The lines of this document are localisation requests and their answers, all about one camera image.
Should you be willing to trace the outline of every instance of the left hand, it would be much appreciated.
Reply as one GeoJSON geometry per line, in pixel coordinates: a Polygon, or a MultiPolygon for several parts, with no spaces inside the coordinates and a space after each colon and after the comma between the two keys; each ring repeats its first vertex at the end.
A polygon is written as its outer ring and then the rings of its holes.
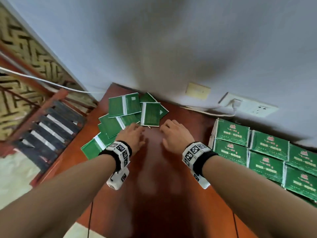
{"type": "Polygon", "coordinates": [[[144,127],[133,123],[129,126],[126,126],[124,130],[121,130],[120,133],[118,133],[116,141],[125,141],[132,149],[132,155],[135,155],[136,152],[138,152],[140,148],[145,144],[142,136],[142,133],[144,131],[144,127]]]}

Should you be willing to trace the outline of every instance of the wall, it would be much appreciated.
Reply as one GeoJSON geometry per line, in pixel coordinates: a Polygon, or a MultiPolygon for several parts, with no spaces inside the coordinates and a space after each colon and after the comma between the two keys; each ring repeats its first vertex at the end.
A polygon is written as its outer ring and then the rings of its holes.
{"type": "Polygon", "coordinates": [[[1,1],[88,91],[116,82],[205,108],[233,92],[280,107],[239,117],[317,147],[317,0],[1,1]]]}

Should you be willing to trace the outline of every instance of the wooden table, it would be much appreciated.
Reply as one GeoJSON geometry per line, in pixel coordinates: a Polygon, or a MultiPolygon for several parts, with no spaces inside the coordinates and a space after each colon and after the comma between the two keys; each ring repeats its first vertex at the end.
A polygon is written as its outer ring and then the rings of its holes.
{"type": "MultiPolygon", "coordinates": [[[[112,84],[88,116],[87,123],[60,157],[58,170],[86,161],[81,147],[98,132],[98,118],[108,112],[108,98],[133,91],[112,84]]],[[[215,119],[162,102],[170,112],[161,120],[176,119],[195,140],[208,144],[215,119]]],[[[255,237],[239,221],[216,191],[201,188],[181,156],[167,152],[159,128],[146,128],[147,144],[131,160],[130,174],[119,191],[106,184],[93,201],[91,229],[111,237],[255,237]]],[[[78,219],[88,226],[90,207],[78,219]]]]}

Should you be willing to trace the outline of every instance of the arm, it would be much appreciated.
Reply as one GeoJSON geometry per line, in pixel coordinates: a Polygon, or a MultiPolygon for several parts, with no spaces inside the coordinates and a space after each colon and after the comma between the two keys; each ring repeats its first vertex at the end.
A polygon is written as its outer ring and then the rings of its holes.
{"type": "MultiPolygon", "coordinates": [[[[134,155],[144,144],[143,131],[132,124],[116,140],[129,144],[134,155]]],[[[40,184],[0,211],[2,237],[63,237],[115,168],[112,156],[100,155],[40,184]]]]}
{"type": "MultiPolygon", "coordinates": [[[[163,145],[182,154],[194,142],[176,120],[161,126],[163,145]]],[[[212,156],[202,169],[204,177],[239,218],[259,237],[316,237],[317,209],[256,172],[212,156]]]]}

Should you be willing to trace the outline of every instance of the white plug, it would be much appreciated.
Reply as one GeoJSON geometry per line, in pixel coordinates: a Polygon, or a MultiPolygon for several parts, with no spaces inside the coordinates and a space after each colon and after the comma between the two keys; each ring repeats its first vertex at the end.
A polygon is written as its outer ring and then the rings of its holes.
{"type": "Polygon", "coordinates": [[[241,100],[239,99],[233,99],[232,100],[232,107],[233,107],[233,112],[236,113],[237,109],[240,107],[241,105],[241,100]]]}

